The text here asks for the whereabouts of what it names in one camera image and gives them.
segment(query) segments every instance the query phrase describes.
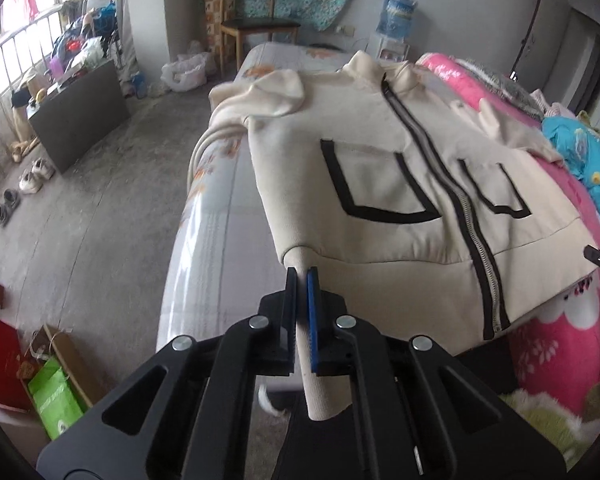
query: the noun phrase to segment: electrical outlet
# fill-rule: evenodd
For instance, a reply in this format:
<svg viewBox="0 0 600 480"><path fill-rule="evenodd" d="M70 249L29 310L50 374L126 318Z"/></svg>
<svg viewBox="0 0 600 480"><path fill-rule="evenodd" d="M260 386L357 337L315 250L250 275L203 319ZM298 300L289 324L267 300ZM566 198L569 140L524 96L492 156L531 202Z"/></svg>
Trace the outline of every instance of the electrical outlet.
<svg viewBox="0 0 600 480"><path fill-rule="evenodd" d="M336 25L335 33L353 38L356 28L353 25Z"/></svg>

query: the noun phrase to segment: metal screw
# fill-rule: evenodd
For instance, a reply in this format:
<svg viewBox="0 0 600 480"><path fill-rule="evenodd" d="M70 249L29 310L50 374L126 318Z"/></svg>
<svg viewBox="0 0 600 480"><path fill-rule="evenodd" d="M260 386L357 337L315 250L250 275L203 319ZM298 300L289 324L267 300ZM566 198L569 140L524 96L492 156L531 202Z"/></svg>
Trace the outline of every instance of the metal screw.
<svg viewBox="0 0 600 480"><path fill-rule="evenodd" d="M353 328L356 325L356 318L353 316L340 316L336 319L336 325L340 328Z"/></svg>
<svg viewBox="0 0 600 480"><path fill-rule="evenodd" d="M253 316L249 320L249 326L255 330L269 325L269 318L266 316Z"/></svg>
<svg viewBox="0 0 600 480"><path fill-rule="evenodd" d="M426 352L433 348L433 341L425 335L419 335L414 338L412 344L416 350L420 350L421 352Z"/></svg>
<svg viewBox="0 0 600 480"><path fill-rule="evenodd" d="M171 343L173 349L178 352L191 348L191 345L193 345L193 339L190 338L188 335L179 335Z"/></svg>

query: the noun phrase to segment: jacket collar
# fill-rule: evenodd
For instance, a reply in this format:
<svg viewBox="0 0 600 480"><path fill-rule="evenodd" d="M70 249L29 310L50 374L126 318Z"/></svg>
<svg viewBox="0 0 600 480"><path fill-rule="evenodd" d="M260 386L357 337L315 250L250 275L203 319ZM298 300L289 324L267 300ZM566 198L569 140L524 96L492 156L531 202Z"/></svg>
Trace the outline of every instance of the jacket collar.
<svg viewBox="0 0 600 480"><path fill-rule="evenodd" d="M405 61L381 66L374 58L361 50L354 54L351 61L342 67L342 70L350 76L367 81L378 91L384 74L396 93L409 91L420 82L411 63Z"/></svg>

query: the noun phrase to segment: zipper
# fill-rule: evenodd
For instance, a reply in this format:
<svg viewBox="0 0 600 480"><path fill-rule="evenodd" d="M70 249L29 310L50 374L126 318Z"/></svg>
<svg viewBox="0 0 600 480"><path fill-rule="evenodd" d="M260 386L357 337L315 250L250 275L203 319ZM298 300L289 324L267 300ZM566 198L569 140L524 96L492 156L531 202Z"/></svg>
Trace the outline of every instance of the zipper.
<svg viewBox="0 0 600 480"><path fill-rule="evenodd" d="M386 77L382 78L381 87L387 104L409 131L420 154L427 163L427 167L446 190L454 204L462 237L472 255L472 261L474 262L478 283L480 283L480 290L482 292L482 306L484 309L483 337L485 340L492 339L503 328L507 328L510 322L504 310L500 273L495 264L495 258L480 230L475 215L475 208L467 193L445 167L429 135L394 93L386 81Z"/></svg>

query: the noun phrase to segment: beige jacket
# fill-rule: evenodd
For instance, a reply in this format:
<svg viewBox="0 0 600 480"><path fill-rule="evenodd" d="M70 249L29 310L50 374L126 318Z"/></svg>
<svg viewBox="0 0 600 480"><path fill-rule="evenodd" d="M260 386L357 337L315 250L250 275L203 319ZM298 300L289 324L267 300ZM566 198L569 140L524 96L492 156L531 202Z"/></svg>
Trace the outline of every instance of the beige jacket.
<svg viewBox="0 0 600 480"><path fill-rule="evenodd" d="M528 153L560 160L542 134L485 101L446 104L407 63L359 52L339 73L277 71L210 100L192 169L213 139L248 132L280 260L317 266L386 335L458 354L594 269L577 210ZM344 409L346 382L310 373L303 323L298 351L310 416Z"/></svg>

